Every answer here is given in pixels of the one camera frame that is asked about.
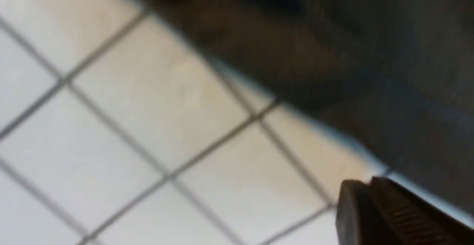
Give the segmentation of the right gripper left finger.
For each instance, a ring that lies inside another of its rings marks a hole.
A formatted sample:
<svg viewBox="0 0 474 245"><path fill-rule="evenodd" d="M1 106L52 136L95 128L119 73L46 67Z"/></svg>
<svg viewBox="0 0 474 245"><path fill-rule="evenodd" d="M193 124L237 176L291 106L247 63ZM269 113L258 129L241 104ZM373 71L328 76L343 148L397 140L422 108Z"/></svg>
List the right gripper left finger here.
<svg viewBox="0 0 474 245"><path fill-rule="evenodd" d="M336 214L337 240L340 245L400 245L361 181L341 183Z"/></svg>

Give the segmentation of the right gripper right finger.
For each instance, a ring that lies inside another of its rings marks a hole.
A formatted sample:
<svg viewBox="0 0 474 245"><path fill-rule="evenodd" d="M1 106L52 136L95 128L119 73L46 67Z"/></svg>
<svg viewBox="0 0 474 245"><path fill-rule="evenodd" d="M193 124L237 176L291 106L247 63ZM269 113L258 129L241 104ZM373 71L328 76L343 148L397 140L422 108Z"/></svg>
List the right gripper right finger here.
<svg viewBox="0 0 474 245"><path fill-rule="evenodd" d="M400 184L373 177L370 191L382 217L403 245L473 244L473 229Z"/></svg>

